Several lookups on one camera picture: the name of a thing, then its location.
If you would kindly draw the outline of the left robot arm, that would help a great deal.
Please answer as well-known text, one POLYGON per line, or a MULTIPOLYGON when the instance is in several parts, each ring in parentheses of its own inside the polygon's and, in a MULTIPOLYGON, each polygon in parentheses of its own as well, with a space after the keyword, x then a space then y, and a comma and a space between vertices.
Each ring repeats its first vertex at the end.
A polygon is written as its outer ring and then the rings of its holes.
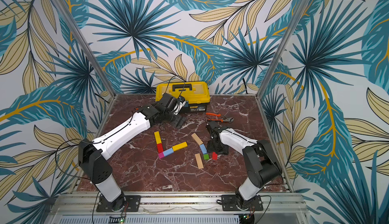
POLYGON ((140 107, 128 120, 110 132, 91 142, 86 139, 80 141, 79 166, 113 211, 121 210, 126 198, 113 177, 109 158, 131 139, 155 124, 167 122, 181 128, 185 117, 179 115, 179 112, 185 104, 183 96, 176 98, 164 93, 159 101, 140 107))

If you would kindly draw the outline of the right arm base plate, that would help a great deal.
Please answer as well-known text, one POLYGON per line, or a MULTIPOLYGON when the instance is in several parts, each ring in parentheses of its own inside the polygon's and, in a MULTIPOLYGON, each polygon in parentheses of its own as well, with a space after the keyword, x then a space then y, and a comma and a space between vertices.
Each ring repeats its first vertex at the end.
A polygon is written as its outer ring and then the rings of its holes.
POLYGON ((263 211, 263 204, 260 196, 254 196, 244 200, 240 195, 222 195, 221 205, 223 211, 263 211))

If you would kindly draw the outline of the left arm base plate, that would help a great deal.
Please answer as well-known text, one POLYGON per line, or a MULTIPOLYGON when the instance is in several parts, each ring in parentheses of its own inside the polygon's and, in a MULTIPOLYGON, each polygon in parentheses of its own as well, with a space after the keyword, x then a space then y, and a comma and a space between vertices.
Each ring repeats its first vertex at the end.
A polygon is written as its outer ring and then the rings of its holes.
POLYGON ((113 202, 101 195, 99 197, 97 212, 137 212, 140 206, 141 196, 139 195, 121 195, 113 202))

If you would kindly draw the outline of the natural wood block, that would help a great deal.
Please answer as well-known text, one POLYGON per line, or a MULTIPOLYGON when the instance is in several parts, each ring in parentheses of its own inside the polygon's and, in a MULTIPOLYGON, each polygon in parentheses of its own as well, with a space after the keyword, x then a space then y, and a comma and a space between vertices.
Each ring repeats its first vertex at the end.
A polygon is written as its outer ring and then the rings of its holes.
POLYGON ((196 133, 193 133, 191 135, 191 137, 193 138, 193 140, 200 146, 203 144, 203 141, 198 137, 198 135, 196 133))
POLYGON ((202 161, 202 157, 201 157, 200 153, 195 154, 195 159, 196 159, 198 169, 203 169, 204 165, 203 165, 203 161, 202 161))

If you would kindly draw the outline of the magenta small cube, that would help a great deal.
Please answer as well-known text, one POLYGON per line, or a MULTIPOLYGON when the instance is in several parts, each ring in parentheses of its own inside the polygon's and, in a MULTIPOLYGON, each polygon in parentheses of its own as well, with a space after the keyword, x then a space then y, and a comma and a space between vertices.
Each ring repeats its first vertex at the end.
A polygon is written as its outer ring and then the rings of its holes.
POLYGON ((164 157, 165 157, 165 155, 164 155, 164 153, 163 153, 163 152, 162 152, 162 153, 159 153, 158 155, 159 155, 159 158, 160 158, 160 159, 162 159, 162 158, 164 158, 164 157))

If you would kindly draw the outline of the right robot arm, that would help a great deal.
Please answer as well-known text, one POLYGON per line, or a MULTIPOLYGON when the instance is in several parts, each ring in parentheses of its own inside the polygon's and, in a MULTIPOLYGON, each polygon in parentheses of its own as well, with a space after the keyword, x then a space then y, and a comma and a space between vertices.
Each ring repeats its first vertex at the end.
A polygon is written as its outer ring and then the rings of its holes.
POLYGON ((206 129, 210 134, 208 152, 228 155, 232 148, 244 158, 247 178, 236 191, 237 204, 241 207, 252 202, 266 184, 282 175, 270 142, 251 139, 214 121, 208 122, 206 129))

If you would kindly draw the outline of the light blue block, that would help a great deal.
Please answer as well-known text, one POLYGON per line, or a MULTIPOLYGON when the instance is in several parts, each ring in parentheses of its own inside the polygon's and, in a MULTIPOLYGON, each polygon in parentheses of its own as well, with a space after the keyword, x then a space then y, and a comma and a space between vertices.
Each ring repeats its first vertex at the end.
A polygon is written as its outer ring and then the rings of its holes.
POLYGON ((203 155, 207 155, 208 154, 207 149, 206 149, 204 144, 200 145, 200 149, 201 149, 203 155))
POLYGON ((169 148, 163 152, 164 157, 169 156, 174 153, 173 148, 169 148))

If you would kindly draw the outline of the yellow block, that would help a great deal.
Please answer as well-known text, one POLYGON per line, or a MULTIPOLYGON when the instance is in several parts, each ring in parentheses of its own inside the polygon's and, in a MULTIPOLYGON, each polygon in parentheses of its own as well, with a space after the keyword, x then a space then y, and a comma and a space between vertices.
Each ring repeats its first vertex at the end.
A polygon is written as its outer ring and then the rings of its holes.
POLYGON ((181 150, 181 149, 184 149, 186 148, 188 145, 187 145, 187 142, 183 142, 183 143, 180 143, 180 144, 177 144, 177 145, 174 145, 172 147, 173 151, 176 152, 178 150, 181 150))
POLYGON ((155 135, 155 139, 156 139, 157 145, 158 145, 158 144, 161 144, 161 143, 162 143, 162 140, 161 140, 160 133, 159 133, 159 132, 154 132, 154 135, 155 135))

